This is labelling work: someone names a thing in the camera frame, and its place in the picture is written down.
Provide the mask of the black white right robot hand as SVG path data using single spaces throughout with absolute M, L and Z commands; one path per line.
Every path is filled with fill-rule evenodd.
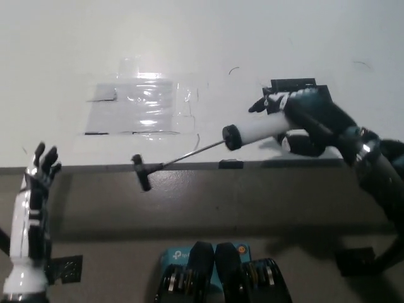
M 296 155 L 319 157 L 329 147 L 336 148 L 344 161 L 353 166 L 380 154 L 379 136 L 360 127 L 337 104 L 326 98 L 322 89 L 310 87 L 303 90 L 274 94 L 271 90 L 254 103 L 249 112 L 269 114 L 283 112 L 285 117 L 306 134 L 290 132 L 275 136 L 284 150 Z

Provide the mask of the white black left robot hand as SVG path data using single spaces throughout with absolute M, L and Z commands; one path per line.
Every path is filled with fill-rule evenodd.
M 48 302 L 45 268 L 51 249 L 47 202 L 56 174 L 57 147 L 45 151 L 40 142 L 23 173 L 16 195 L 9 258 L 12 269 L 5 279 L 3 302 Z

